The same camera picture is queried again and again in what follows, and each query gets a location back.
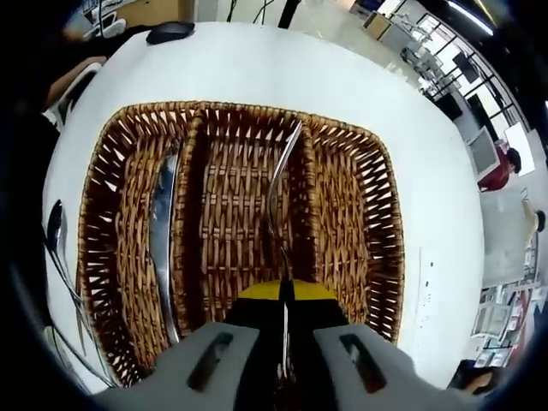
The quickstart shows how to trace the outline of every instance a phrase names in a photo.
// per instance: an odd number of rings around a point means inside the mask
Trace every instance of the red shirt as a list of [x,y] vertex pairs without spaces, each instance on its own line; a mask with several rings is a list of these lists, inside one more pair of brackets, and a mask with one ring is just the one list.
[[500,165],[487,176],[479,180],[479,188],[483,188],[484,191],[500,190],[506,185],[510,178],[510,162],[499,146],[496,146],[495,148],[497,149]]

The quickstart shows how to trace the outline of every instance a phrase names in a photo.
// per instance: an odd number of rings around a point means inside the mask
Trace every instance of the ceiling light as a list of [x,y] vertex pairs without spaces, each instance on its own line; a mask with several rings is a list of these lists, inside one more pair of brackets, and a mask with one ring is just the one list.
[[466,16],[470,21],[473,21],[479,28],[481,28],[484,32],[489,34],[490,36],[493,35],[493,31],[487,26],[483,21],[481,21],[478,17],[470,13],[468,10],[463,9],[461,6],[459,6],[456,3],[453,2],[447,2],[450,7],[461,13],[462,15]]

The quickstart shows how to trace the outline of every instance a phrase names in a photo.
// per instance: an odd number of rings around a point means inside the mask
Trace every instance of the metal cutlery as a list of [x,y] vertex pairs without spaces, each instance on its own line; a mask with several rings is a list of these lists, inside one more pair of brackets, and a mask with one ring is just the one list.
[[[51,209],[51,213],[48,218],[48,224],[46,227],[46,235],[45,235],[45,245],[51,256],[53,265],[56,267],[59,277],[61,277],[65,287],[70,293],[70,297],[74,303],[74,307],[76,308],[76,317],[77,317],[78,327],[79,327],[78,332],[80,335],[80,343],[82,345],[82,349],[84,350],[84,354],[86,353],[86,348],[83,340],[83,335],[81,333],[81,325],[84,325],[84,328],[86,329],[87,334],[92,339],[92,342],[93,342],[93,345],[95,346],[95,350],[97,351],[97,355],[99,357],[103,372],[106,375],[110,375],[110,370],[108,366],[106,366],[106,364],[104,363],[104,358],[100,352],[100,348],[97,344],[95,335],[92,331],[92,327],[84,311],[82,299],[78,295],[78,293],[76,293],[76,291],[74,290],[74,285],[72,284],[72,281],[70,280],[69,275],[67,273],[66,265],[64,263],[65,238],[66,238],[66,222],[65,222],[65,215],[63,211],[63,203],[61,202],[61,200],[58,200],[53,206],[53,208]],[[61,334],[59,330],[57,330],[57,333],[63,339],[65,344],[67,344],[70,350],[75,351],[74,347],[72,347],[68,343],[67,338],[63,334]]]
[[277,184],[282,175],[283,169],[289,160],[289,155],[295,147],[295,143],[301,134],[302,123],[298,121],[295,126],[295,131],[289,136],[287,144],[283,149],[282,156],[278,160],[276,167],[274,168],[274,174],[272,176],[271,184],[268,187],[268,192],[266,195],[266,215],[268,221],[268,233],[272,241],[272,255],[276,255],[276,247],[278,246],[283,258],[283,267],[282,267],[282,281],[280,283],[280,297],[283,300],[283,352],[282,352],[282,373],[285,378],[288,377],[288,368],[289,368],[289,311],[287,307],[287,301],[283,297],[284,290],[293,288],[293,279],[289,275],[289,258],[283,248],[282,239],[277,238],[277,232],[274,230],[274,222],[276,221],[276,209],[277,209],[277,199],[275,196]]
[[152,197],[150,214],[149,250],[158,279],[160,307],[170,344],[179,342],[171,306],[170,232],[171,213],[176,169],[179,160],[179,144],[175,142],[160,166],[158,183]]
[[95,368],[78,352],[77,349],[75,349],[72,344],[69,342],[69,340],[62,334],[62,332],[59,330],[59,327],[55,325],[55,323],[52,323],[53,330],[57,333],[58,336],[61,337],[65,345],[67,346],[68,350],[72,353],[74,357],[89,371],[91,374],[93,374],[95,377],[99,378],[101,381],[103,381],[106,385],[109,387],[117,387],[118,385],[113,383],[110,379],[106,378],[104,375],[102,375],[100,372],[97,372]]

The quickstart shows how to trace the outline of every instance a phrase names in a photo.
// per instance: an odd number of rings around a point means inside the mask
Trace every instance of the spoon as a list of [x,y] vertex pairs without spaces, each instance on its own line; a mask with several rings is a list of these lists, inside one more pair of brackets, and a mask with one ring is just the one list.
[[63,227],[64,211],[63,203],[61,200],[57,200],[53,208],[51,209],[50,218],[48,219],[47,232],[46,232],[46,246],[50,251],[53,264],[55,265],[59,276],[65,283],[73,300],[78,301],[81,304],[80,296],[74,291],[74,287],[69,280],[69,276],[65,271],[60,255],[64,257],[64,244],[66,240],[66,230]]
[[48,218],[48,224],[46,228],[46,248],[50,253],[51,260],[53,261],[54,266],[56,267],[59,276],[63,280],[65,287],[68,289],[74,306],[76,308],[76,318],[78,324],[78,334],[80,336],[80,343],[84,354],[86,353],[86,346],[84,344],[84,337],[82,335],[82,324],[86,328],[86,332],[89,337],[92,339],[93,344],[95,345],[95,350],[97,351],[98,357],[100,359],[101,367],[103,371],[107,373],[108,367],[104,363],[103,356],[100,353],[95,335],[92,332],[89,321],[87,321],[86,314],[84,313],[82,299],[74,290],[72,282],[69,279],[69,275],[66,272],[64,261],[64,246],[66,240],[66,221],[65,214],[63,210],[63,203],[61,200],[57,200],[50,212],[50,217]]

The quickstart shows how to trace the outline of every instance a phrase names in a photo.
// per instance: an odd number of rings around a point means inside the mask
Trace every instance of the window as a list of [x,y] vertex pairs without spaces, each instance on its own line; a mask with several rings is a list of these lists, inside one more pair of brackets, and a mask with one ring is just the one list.
[[459,39],[458,37],[455,39],[455,45],[467,56],[470,56],[472,53],[474,53],[474,50],[472,50],[464,41]]
[[534,171],[533,154],[531,153],[531,147],[527,140],[527,135],[523,129],[521,122],[514,124],[512,127],[505,131],[506,140],[510,147],[515,148],[521,157],[521,171],[518,176],[524,176],[525,174]]
[[481,76],[480,76],[476,80],[469,83],[468,80],[466,80],[466,77],[464,75],[462,75],[461,77],[459,77],[459,80],[458,80],[458,82],[460,84],[459,93],[462,94],[462,95],[467,94],[468,92],[470,92],[470,90],[474,89],[476,86],[481,84],[482,81],[484,81],[484,79],[482,79]]
[[514,107],[513,105],[509,107],[508,109],[504,110],[503,115],[510,126],[513,126],[514,124],[519,122],[521,119],[520,113],[518,112],[516,107]]
[[[455,56],[457,56],[460,52],[461,51],[459,50],[459,48],[454,43],[451,43],[438,53],[436,57],[439,59],[440,62],[442,62],[441,69],[444,73],[447,74],[456,67],[453,58],[455,58]],[[461,73],[461,70],[457,69],[453,73],[455,75],[458,75]]]
[[403,0],[386,0],[378,8],[378,12],[382,15],[389,15],[397,9],[397,7],[402,3]]
[[471,56],[470,60],[472,60],[472,64],[474,65],[474,67],[478,69],[478,73],[483,73],[485,77],[489,77],[493,74],[489,66],[487,66],[483,59],[477,54]]
[[499,112],[500,109],[502,109],[502,107],[498,105],[497,100],[495,100],[495,98],[491,94],[491,91],[485,84],[479,86],[473,92],[464,97],[470,98],[476,94],[478,95],[479,101],[481,101],[481,105],[483,105],[485,113],[487,113],[488,116],[492,116],[493,114]]
[[503,106],[507,106],[507,105],[512,104],[512,98],[510,97],[510,95],[506,91],[506,87],[503,86],[503,84],[500,82],[500,80],[497,79],[497,78],[494,78],[494,79],[491,79],[491,83],[492,83],[493,87],[495,87],[497,89],[498,94],[500,95],[500,98],[503,101]]
[[497,114],[491,119],[491,123],[499,139],[504,138],[504,132],[510,127],[508,120],[504,117],[504,113]]

